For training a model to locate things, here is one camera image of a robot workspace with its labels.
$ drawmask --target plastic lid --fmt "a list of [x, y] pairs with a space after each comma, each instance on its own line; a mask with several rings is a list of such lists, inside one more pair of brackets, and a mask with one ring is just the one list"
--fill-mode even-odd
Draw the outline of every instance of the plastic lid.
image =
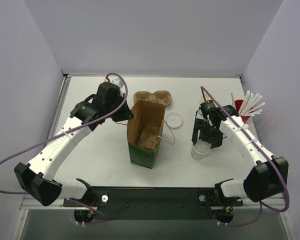
[[182, 124], [182, 117], [179, 113], [176, 112], [169, 113], [165, 119], [169, 127], [172, 129], [176, 129]]

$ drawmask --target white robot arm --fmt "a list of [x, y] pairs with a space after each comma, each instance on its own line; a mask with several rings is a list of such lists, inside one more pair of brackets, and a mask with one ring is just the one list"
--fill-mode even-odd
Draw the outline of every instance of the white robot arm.
[[[261, 154], [257, 145], [280, 171], [285, 183], [288, 178], [288, 162], [284, 157], [275, 157], [267, 150], [249, 131], [238, 112], [231, 106], [223, 107], [231, 116], [230, 119], [212, 100], [203, 102], [196, 113], [192, 143], [198, 140], [211, 144], [211, 149], [220, 147], [223, 135], [233, 143], [241, 153], [248, 168], [251, 170], [246, 179], [230, 179], [215, 185], [225, 198], [248, 197], [253, 202], [259, 202], [268, 197], [283, 192], [283, 186], [278, 175], [269, 164], [266, 157]], [[244, 129], [250, 139], [241, 131]]]
[[[77, 183], [60, 183], [54, 181], [54, 177], [72, 150], [78, 143], [93, 132], [104, 120], [87, 125], [73, 132], [82, 124], [93, 122], [118, 108], [124, 101], [124, 96], [114, 83], [103, 82], [99, 85], [96, 94], [92, 94], [84, 101], [78, 103], [71, 111], [70, 116], [57, 133], [63, 136], [51, 141], [48, 145], [27, 164], [18, 163], [14, 168], [20, 186], [42, 205], [48, 206], [56, 199], [75, 198], [81, 199], [87, 191], [83, 181]], [[133, 118], [127, 102], [113, 115], [109, 115], [114, 122], [120, 122]]]

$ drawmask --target green paper bag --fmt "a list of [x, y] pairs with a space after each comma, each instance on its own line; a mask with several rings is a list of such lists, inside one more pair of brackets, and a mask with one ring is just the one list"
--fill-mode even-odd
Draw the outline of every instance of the green paper bag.
[[164, 129], [165, 106], [139, 100], [131, 111], [134, 118], [127, 125], [130, 161], [132, 164], [152, 169]]

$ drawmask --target string handle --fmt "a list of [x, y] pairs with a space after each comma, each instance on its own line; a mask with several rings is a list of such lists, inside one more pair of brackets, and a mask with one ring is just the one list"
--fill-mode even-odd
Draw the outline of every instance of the string handle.
[[116, 124], [128, 126], [128, 123], [120, 123], [120, 122], [116, 122]]
[[162, 136], [158, 136], [158, 138], [161, 138], [162, 140], [166, 141], [168, 144], [171, 144], [171, 145], [175, 144], [176, 137], [175, 137], [174, 133], [171, 131], [171, 128], [170, 128], [169, 124], [166, 122], [166, 120], [162, 120], [162, 122], [164, 122], [168, 126], [170, 132], [172, 133], [173, 142], [168, 141], [167, 139], [163, 138]]

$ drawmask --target white straw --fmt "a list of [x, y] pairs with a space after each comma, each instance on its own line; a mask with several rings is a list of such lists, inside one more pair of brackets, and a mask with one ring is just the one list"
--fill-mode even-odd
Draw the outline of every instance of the white straw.
[[250, 96], [251, 96], [251, 92], [250, 92], [249, 90], [246, 91], [245, 98], [244, 98], [244, 100], [243, 100], [243, 102], [242, 102], [242, 104], [241, 104], [241, 107], [240, 107], [239, 111], [238, 111], [239, 114], [241, 114], [242, 110], [243, 110], [243, 109], [245, 108], [245, 106], [247, 105], [247, 102], [248, 102]]
[[263, 105], [265, 105], [265, 104], [266, 104], [266, 103], [263, 102], [263, 103], [259, 104], [258, 106], [256, 106], [256, 107], [252, 108], [251, 110], [249, 110], [249, 112], [247, 112], [247, 113], [250, 114], [250, 113], [254, 112], [257, 108], [260, 108], [261, 106], [263, 106]]
[[253, 99], [251, 99], [247, 105], [245, 106], [245, 108], [242, 110], [242, 113], [246, 113], [248, 112], [260, 99], [262, 98], [262, 96], [260, 96], [259, 93], [257, 93]]
[[254, 112], [250, 112], [250, 113], [244, 113], [241, 116], [251, 116], [254, 114], [260, 114], [262, 112], [262, 109], [258, 110], [258, 111], [254, 111]]
[[235, 98], [234, 98], [234, 94], [231, 93], [231, 99], [232, 99], [232, 105], [234, 108], [236, 108], [236, 104], [235, 104]]

